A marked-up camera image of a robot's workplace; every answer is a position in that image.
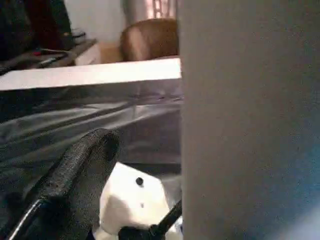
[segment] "white object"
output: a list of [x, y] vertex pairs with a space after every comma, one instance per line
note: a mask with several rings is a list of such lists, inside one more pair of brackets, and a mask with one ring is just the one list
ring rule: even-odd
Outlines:
[[94, 65], [101, 63], [101, 54], [98, 44], [93, 45], [75, 59], [75, 65]]
[[[143, 185], [136, 183], [143, 179]], [[94, 229], [96, 240], [115, 240], [122, 227], [147, 229], [158, 224], [169, 212], [161, 181], [144, 172], [117, 163], [103, 188], [100, 198], [100, 227]], [[167, 240], [180, 240], [173, 226]]]
[[0, 91], [179, 78], [180, 59], [171, 58], [11, 71], [0, 77]]

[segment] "black cable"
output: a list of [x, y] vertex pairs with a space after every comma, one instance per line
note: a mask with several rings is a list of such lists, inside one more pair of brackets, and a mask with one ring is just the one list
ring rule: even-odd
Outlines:
[[48, 202], [42, 199], [36, 200], [32, 203], [15, 224], [12, 232], [5, 238], [6, 240], [19, 240], [27, 231], [31, 223], [39, 216], [39, 212], [46, 209]]
[[150, 233], [154, 237], [164, 236], [173, 224], [182, 216], [182, 200], [180, 200], [170, 212], [161, 220], [158, 225], [150, 228]]

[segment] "brown chair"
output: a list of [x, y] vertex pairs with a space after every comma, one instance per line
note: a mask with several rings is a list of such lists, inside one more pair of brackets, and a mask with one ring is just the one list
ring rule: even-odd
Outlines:
[[158, 18], [137, 22], [123, 31], [120, 48], [124, 61], [179, 55], [177, 21]]

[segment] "gray panel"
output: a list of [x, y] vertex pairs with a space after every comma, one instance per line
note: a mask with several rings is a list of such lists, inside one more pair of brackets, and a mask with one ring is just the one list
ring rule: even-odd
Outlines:
[[319, 4], [181, 7], [185, 239], [319, 239]]

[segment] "black object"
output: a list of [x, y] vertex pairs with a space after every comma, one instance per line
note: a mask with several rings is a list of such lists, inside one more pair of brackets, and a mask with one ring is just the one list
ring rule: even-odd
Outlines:
[[41, 47], [70, 50], [75, 46], [68, 12], [63, 0], [23, 0], [25, 10]]
[[142, 187], [144, 185], [144, 180], [142, 179], [142, 177], [138, 177], [135, 180], [136, 184], [138, 184], [140, 187]]
[[35, 34], [21, 0], [0, 0], [0, 33], [0, 61], [33, 47]]
[[121, 136], [119, 162], [150, 175], [179, 173], [182, 102], [179, 79], [1, 91], [0, 229], [18, 209], [7, 196], [24, 196], [95, 129]]
[[149, 229], [123, 227], [118, 234], [119, 240], [164, 240], [165, 234], [182, 215], [182, 201], [180, 200], [158, 225]]
[[25, 198], [25, 210], [1, 235], [7, 240], [86, 239], [115, 164], [115, 135], [97, 129], [72, 145]]

